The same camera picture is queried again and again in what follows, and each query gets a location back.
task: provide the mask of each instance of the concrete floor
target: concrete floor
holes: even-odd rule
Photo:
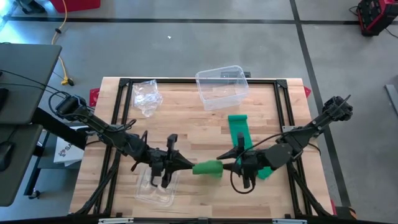
[[[49,17],[63,17],[47,1],[38,2],[47,8]],[[362,220],[397,223],[398,117],[384,85],[393,83],[397,75],[398,40],[386,31],[377,37],[363,37],[355,25],[300,25],[300,37],[291,2],[296,3],[300,19],[309,23],[356,20],[348,8],[358,0],[106,0],[100,9],[68,16],[291,22],[68,22],[57,44],[63,47],[62,57],[76,86],[61,86],[56,75],[50,85],[88,98],[88,90],[99,87],[102,77],[193,77],[201,70],[240,65],[253,77],[303,78],[316,94],[308,99],[313,117],[318,114],[315,100],[352,94],[349,103],[354,106],[354,116],[330,127],[352,206]],[[10,9],[12,2],[5,1],[0,5],[0,15]],[[9,21],[0,21],[0,42],[49,44],[54,28],[60,25],[18,21],[25,17],[18,8],[10,13],[13,17]],[[389,30],[398,34],[398,26]],[[314,77],[299,38],[306,41]],[[55,72],[62,74],[60,65]],[[45,110],[46,97],[40,104]],[[330,195],[339,205],[325,140],[321,137],[318,142]],[[13,205],[0,208],[0,220],[67,214],[76,177],[76,172],[62,170],[41,173],[38,188],[46,194],[40,200],[28,200],[19,192]]]

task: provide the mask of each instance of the wooden table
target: wooden table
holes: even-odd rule
[[[95,115],[109,123],[118,83],[119,78],[103,78],[95,109]],[[307,124],[311,117],[303,82],[295,78],[287,79],[287,83],[295,123]],[[240,106],[204,111],[196,84],[158,83],[158,89],[164,98],[162,105],[150,118],[145,118],[137,108],[130,108],[127,120],[137,119],[130,132],[141,135],[148,130],[148,144],[162,149],[166,148],[167,136],[175,133],[178,134],[175,148],[188,160],[196,163],[215,159],[231,149],[229,114],[248,115],[253,143],[280,132],[272,85],[255,84],[249,88],[249,95]],[[121,122],[123,106],[124,100],[120,106],[118,123]],[[284,117],[287,119],[285,105],[283,107]],[[274,143],[274,140],[265,142],[262,148]],[[92,144],[86,148],[70,206],[71,212],[81,208],[97,187],[104,151],[105,146],[102,143]],[[318,151],[310,146],[305,148],[302,160],[309,189],[325,210],[331,213],[330,197]],[[216,179],[209,175],[192,175],[191,170],[184,170],[180,174],[173,204],[161,207],[134,198],[140,171],[147,165],[139,164],[132,173],[130,168],[133,164],[134,160],[131,157],[122,156],[113,214],[123,212],[124,217],[157,218],[282,218],[286,213],[293,214],[287,169],[284,166],[266,180],[258,180],[256,189],[247,195],[240,195],[232,189],[228,172],[224,172],[221,179]],[[234,176],[234,180],[237,187],[243,189],[242,181],[237,176]],[[102,210],[106,204],[107,194],[105,190]],[[300,208],[305,211],[299,188],[297,194]]]

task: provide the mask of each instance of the crumpled plastic bag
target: crumpled plastic bag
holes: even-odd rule
[[[163,102],[163,97],[157,90],[156,80],[135,83],[132,92],[132,106],[139,108],[147,118],[152,116]]]

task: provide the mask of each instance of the red bucket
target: red bucket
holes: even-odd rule
[[[67,11],[80,11],[87,9],[97,9],[101,6],[101,0],[64,0],[67,5]],[[50,0],[54,8],[59,13],[65,13],[65,7],[62,0]]]

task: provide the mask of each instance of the clear plastic container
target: clear plastic container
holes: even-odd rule
[[[136,198],[144,202],[154,203],[160,206],[170,206],[173,204],[175,192],[177,190],[178,177],[180,171],[176,171],[172,175],[172,179],[166,189],[160,186],[162,177],[156,177],[153,184],[150,183],[150,167],[141,170],[141,174],[137,183]]]
[[[249,93],[246,77],[237,65],[198,72],[196,80],[206,111],[239,105]]]

